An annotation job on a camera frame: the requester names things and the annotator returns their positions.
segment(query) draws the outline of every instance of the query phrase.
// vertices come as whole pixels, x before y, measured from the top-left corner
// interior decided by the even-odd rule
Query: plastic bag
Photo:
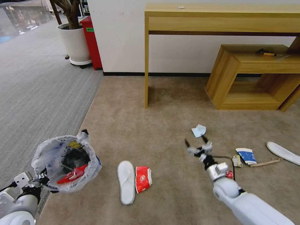
[[[84,169],[84,174],[78,179],[57,184],[57,182],[66,175],[66,167],[62,164],[64,156],[71,142],[76,141],[86,151],[90,161]],[[45,168],[47,169],[47,177],[50,181],[45,185],[45,188],[50,191],[60,192],[75,192],[83,188],[83,186],[98,175],[102,164],[92,146],[88,132],[83,130],[77,136],[66,135],[54,137],[41,143],[35,152],[31,166],[38,176]]]

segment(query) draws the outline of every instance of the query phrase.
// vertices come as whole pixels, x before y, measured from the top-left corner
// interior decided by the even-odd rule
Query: small paper on table
[[[206,132],[206,127],[198,124],[196,128],[192,128],[192,131],[196,138],[201,137]]]

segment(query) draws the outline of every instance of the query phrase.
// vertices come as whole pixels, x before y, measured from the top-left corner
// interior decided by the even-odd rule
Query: robotic arm
[[[200,148],[191,147],[185,140],[187,151],[204,163],[213,193],[223,202],[244,225],[294,225],[292,221],[254,194],[245,192],[234,180],[227,178],[228,165],[217,163],[211,155],[212,143],[204,136],[205,144]]]
[[[29,172],[23,172],[0,190],[0,225],[35,225],[41,188],[48,181],[44,173],[32,178]]]

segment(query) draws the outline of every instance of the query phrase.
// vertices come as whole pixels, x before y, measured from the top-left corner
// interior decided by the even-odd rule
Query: beige carpet
[[[51,194],[40,224],[240,224],[214,197],[203,165],[186,153],[184,138],[201,145],[191,131],[199,123],[207,127],[215,155],[231,157],[235,148],[245,147],[254,150],[258,162],[276,159],[267,141],[300,155],[300,101],[285,113],[217,111],[204,91],[206,82],[150,77],[145,110],[143,77],[104,77],[82,124],[103,168],[81,191]],[[120,202],[117,166],[122,160],[152,169],[153,185],[129,206]],[[283,160],[237,168],[236,180],[298,224],[299,172],[299,166]]]

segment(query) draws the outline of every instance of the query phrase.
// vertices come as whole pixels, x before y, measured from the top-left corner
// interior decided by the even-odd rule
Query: white plant pot
[[[70,62],[74,65],[86,65],[92,62],[90,52],[88,50],[87,41],[83,32],[83,28],[76,30],[64,30],[69,24],[59,25],[58,32],[67,49]]]

